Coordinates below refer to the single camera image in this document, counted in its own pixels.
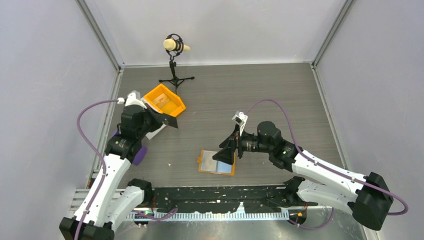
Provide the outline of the orange leather card holder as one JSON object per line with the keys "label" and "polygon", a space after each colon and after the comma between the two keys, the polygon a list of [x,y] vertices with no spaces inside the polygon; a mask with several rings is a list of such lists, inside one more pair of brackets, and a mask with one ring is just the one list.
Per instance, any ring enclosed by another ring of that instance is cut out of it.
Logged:
{"label": "orange leather card holder", "polygon": [[198,171],[201,173],[234,176],[236,165],[214,160],[213,155],[216,153],[217,151],[202,149],[200,156],[197,158]]}

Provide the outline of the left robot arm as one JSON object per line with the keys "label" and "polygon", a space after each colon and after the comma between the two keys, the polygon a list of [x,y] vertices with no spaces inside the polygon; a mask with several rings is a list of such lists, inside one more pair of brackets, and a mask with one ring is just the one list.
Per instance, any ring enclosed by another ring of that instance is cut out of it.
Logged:
{"label": "left robot arm", "polygon": [[117,200],[113,196],[130,166],[140,163],[143,138],[162,125],[177,128],[177,119],[149,106],[124,107],[92,187],[73,217],[64,217],[59,224],[66,240],[113,240],[136,206],[148,207],[153,202],[151,183],[141,179],[131,180]]}

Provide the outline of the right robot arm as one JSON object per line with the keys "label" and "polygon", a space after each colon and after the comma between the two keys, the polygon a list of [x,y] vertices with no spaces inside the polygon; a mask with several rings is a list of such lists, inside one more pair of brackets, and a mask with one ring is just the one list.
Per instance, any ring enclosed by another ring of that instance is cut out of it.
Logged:
{"label": "right robot arm", "polygon": [[366,228],[379,231],[389,214],[394,198],[384,178],[350,172],[325,162],[310,152],[296,148],[282,137],[271,121],[262,121],[257,134],[241,131],[236,125],[233,132],[219,145],[213,159],[233,165],[235,157],[244,152],[267,153],[269,161],[279,169],[299,174],[286,181],[285,198],[291,205],[313,202],[331,206],[350,215]]}

